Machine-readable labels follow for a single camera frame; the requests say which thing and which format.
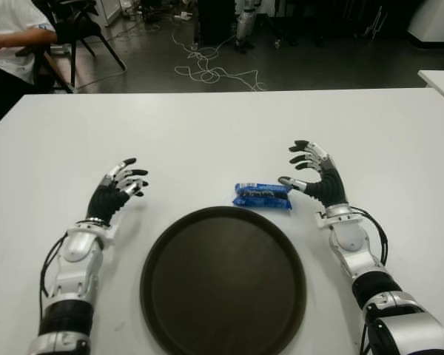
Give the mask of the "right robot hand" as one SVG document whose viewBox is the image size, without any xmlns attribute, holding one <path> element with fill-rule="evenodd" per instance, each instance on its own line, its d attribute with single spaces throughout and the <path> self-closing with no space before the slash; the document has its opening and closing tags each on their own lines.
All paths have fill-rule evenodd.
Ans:
<svg viewBox="0 0 444 355">
<path fill-rule="evenodd" d="M 278 182 L 318 200 L 326 209 L 347 204 L 344 185 L 331 155 L 311 141 L 297 140 L 289 147 L 297 153 L 289 162 L 296 170 L 311 169 L 319 175 L 316 182 L 306 182 L 293 177 L 281 176 Z"/>
</svg>

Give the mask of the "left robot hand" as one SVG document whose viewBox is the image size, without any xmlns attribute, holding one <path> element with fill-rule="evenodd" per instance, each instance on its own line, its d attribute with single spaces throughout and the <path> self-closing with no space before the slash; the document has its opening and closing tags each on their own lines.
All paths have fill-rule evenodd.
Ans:
<svg viewBox="0 0 444 355">
<path fill-rule="evenodd" d="M 114 214 L 132 197 L 143 197 L 148 171 L 133 169 L 136 158 L 122 160 L 100 180 L 87 206 L 86 219 L 109 226 Z"/>
</svg>

